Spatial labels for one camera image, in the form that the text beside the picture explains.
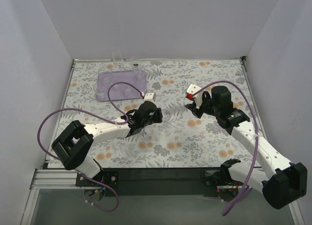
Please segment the clear tall tumbler glass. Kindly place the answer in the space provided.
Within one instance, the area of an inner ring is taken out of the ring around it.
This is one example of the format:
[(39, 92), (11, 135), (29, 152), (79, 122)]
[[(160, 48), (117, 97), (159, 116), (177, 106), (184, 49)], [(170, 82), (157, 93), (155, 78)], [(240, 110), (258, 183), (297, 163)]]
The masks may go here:
[(123, 92), (124, 95), (128, 98), (131, 98), (135, 95), (136, 90), (129, 84), (123, 84)]

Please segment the clear wine glass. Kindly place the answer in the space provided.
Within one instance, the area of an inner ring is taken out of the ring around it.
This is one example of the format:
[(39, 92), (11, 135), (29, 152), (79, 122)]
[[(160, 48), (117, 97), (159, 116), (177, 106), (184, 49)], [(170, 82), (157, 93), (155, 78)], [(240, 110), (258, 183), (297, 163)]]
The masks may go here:
[(146, 70), (144, 66), (137, 67), (135, 69), (135, 75), (138, 81), (143, 81), (146, 79)]

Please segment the small clear shot glass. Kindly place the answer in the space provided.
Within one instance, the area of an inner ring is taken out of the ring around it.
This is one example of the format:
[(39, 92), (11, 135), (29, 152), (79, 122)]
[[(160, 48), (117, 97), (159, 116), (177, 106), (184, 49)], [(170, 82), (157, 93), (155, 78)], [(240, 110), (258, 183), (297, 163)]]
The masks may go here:
[(114, 91), (120, 91), (120, 90), (121, 90), (121, 87), (122, 87), (121, 81), (117, 81), (117, 82), (114, 82), (112, 89), (113, 89)]

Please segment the clear champagne flute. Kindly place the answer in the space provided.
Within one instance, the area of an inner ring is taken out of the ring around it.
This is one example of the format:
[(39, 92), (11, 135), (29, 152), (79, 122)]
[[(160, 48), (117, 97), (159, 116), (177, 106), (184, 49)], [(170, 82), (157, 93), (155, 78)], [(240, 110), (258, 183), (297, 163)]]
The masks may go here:
[(143, 71), (142, 62), (139, 56), (131, 57), (131, 67), (136, 75), (136, 78), (138, 80), (142, 80), (144, 76), (144, 71)]

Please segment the clear plain drinking glass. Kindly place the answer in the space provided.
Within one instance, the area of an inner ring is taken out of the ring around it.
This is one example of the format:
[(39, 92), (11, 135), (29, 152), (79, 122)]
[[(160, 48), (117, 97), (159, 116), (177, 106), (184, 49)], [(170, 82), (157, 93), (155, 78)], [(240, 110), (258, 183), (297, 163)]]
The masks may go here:
[(124, 60), (118, 47), (112, 48), (112, 57), (115, 68), (121, 72), (124, 69)]

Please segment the clear small tumbler glass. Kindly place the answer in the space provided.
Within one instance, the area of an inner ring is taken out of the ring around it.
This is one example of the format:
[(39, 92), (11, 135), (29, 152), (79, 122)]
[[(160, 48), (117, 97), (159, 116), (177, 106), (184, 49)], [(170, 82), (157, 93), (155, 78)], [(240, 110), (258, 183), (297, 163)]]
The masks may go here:
[(171, 118), (171, 112), (167, 109), (162, 109), (162, 121), (164, 123), (167, 123), (169, 122), (170, 118)]

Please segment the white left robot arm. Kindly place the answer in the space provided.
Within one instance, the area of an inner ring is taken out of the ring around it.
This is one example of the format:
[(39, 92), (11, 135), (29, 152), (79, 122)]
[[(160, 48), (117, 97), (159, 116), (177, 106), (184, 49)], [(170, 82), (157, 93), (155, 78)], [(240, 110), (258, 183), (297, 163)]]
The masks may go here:
[(137, 110), (126, 113), (113, 123), (82, 124), (71, 122), (52, 143), (52, 149), (66, 170), (77, 170), (96, 180), (103, 169), (88, 152), (93, 145), (112, 139), (128, 138), (145, 127), (162, 122), (161, 108), (145, 101)]

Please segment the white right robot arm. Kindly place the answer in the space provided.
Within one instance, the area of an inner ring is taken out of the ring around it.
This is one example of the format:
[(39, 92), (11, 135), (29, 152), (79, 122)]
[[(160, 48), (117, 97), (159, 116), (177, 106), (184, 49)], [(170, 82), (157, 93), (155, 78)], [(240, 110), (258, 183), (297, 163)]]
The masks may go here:
[(215, 86), (207, 92), (191, 84), (186, 97), (187, 104), (197, 118), (203, 114), (214, 116), (219, 126), (241, 143), (252, 155), (253, 162), (259, 163), (261, 170), (245, 165), (238, 159), (230, 159), (213, 174), (224, 183), (242, 182), (242, 191), (253, 188), (262, 193), (266, 201), (275, 209), (296, 201), (307, 193), (308, 171), (302, 163), (294, 164), (281, 155), (263, 136), (258, 135), (256, 122), (234, 107), (231, 93), (225, 86)]

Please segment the lilac plastic tray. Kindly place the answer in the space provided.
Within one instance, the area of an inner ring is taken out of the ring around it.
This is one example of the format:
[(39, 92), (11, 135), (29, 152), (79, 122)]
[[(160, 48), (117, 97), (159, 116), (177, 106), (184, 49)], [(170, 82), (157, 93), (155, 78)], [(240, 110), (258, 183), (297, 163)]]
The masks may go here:
[(104, 71), (100, 69), (97, 81), (93, 87), (96, 99), (100, 102), (111, 100), (129, 100), (139, 99), (140, 92), (147, 92), (146, 72), (122, 70), (122, 71)]

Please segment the floral patterned table mat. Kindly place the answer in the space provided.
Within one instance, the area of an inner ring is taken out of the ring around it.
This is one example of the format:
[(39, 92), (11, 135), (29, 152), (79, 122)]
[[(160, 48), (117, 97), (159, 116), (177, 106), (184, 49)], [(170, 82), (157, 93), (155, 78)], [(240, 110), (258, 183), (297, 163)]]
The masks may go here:
[[(98, 123), (94, 115), (116, 119), (122, 112), (136, 109), (140, 99), (99, 102), (93, 90), (101, 67), (112, 68), (110, 61), (80, 61), (74, 66), (63, 112), (57, 124), (60, 134), (72, 121)], [(222, 129), (214, 117), (197, 119), (185, 108), (185, 92), (190, 84), (211, 90), (211, 83), (225, 85), (234, 107), (247, 115), (255, 112), (240, 60), (221, 61), (144, 61), (147, 89), (156, 94), (156, 104), (171, 112), (167, 123), (153, 124), (126, 139), (114, 139), (91, 147), (89, 154), (102, 167), (213, 167), (228, 159), (252, 162), (252, 155)]]

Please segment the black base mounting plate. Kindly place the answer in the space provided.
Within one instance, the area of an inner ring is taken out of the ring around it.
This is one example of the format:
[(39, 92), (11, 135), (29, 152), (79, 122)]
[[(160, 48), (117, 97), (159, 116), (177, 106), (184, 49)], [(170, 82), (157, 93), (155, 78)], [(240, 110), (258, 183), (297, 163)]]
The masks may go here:
[(99, 189), (101, 183), (119, 196), (202, 195), (225, 201), (237, 196), (243, 185), (242, 180), (223, 180), (219, 167), (107, 168), (92, 182), (78, 175), (75, 185)]

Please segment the aluminium frame rail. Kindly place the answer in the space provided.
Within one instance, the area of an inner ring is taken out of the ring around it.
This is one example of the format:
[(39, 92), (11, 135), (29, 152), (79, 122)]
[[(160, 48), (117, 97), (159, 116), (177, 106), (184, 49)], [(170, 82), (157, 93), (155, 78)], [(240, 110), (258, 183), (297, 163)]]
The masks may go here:
[[(226, 173), (222, 172), (220, 168), (221, 178), (225, 181), (233, 181), (234, 178), (229, 176)], [(51, 170), (51, 169), (44, 169), (44, 170), (37, 170), (34, 174), (34, 178), (32, 181), (32, 185), (38, 186), (41, 188), (48, 188), (48, 187), (78, 187), (75, 185), (76, 177), (80, 175), (85, 178), (81, 173), (76, 171), (67, 171), (67, 170)]]

